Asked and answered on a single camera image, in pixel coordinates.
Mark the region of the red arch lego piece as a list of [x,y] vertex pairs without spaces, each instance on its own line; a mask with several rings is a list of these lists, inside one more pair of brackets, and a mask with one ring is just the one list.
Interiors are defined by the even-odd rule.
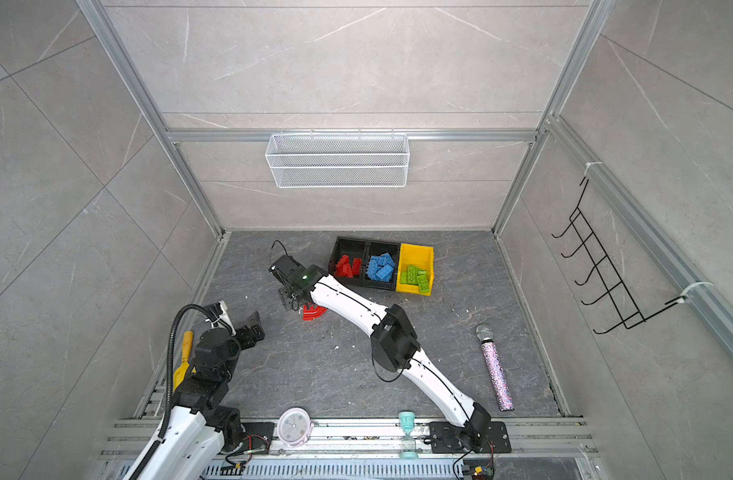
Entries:
[[316,304],[306,304],[304,305],[304,308],[302,308],[302,317],[304,318],[304,321],[312,321],[322,317],[326,312],[328,312],[328,310],[325,307],[318,306]]

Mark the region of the blue lego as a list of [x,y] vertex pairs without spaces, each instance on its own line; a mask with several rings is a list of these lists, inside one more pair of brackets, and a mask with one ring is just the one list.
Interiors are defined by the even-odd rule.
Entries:
[[389,265],[381,266],[381,269],[378,271],[378,274],[377,274],[377,281],[390,283],[392,280],[393,272],[394,272],[393,267]]
[[377,259],[378,259],[378,263],[381,266],[386,266],[386,265],[389,265],[391,267],[395,266],[394,260],[388,253],[381,254],[380,256],[378,256]]
[[377,257],[371,256],[366,271],[367,278],[372,281],[377,281],[377,274],[380,269],[381,266],[379,265]]

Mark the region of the red lego brick stack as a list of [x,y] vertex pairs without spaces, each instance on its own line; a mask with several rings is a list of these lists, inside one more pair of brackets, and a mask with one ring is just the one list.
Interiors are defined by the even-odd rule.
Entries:
[[362,273],[362,258],[354,258],[352,260],[352,278],[360,278]]

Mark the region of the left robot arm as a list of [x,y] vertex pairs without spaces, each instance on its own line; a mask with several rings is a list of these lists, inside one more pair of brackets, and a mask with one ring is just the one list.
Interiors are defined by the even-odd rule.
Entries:
[[[178,327],[190,310],[206,316],[212,328],[200,336],[186,376],[175,384]],[[188,304],[176,313],[166,347],[164,417],[126,478],[198,479],[220,454],[250,455],[252,448],[268,446],[264,439],[252,440],[252,434],[242,425],[240,410],[222,405],[240,353],[256,346],[264,337],[256,311],[238,328],[232,325],[226,306],[221,303],[206,307]]]

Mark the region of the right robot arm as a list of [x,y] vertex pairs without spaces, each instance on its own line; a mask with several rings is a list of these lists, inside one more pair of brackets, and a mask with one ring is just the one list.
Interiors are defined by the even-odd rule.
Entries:
[[342,285],[326,270],[303,266],[289,255],[278,257],[270,265],[270,273],[282,284],[285,300],[326,308],[367,334],[372,362],[417,386],[457,428],[464,449],[480,452],[488,448],[488,411],[435,367],[399,305],[374,303]]

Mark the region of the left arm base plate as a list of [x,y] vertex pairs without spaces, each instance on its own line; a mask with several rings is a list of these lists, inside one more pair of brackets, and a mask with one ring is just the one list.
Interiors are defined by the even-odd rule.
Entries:
[[250,450],[268,452],[274,439],[276,424],[271,421],[248,421],[240,428],[226,430],[228,438],[222,448],[222,454],[242,454]]

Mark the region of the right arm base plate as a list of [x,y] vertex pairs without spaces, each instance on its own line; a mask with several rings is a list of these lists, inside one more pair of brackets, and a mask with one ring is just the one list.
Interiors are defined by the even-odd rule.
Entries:
[[430,422],[427,443],[434,454],[512,452],[509,434],[503,422],[489,422],[484,432],[477,433],[448,422]]

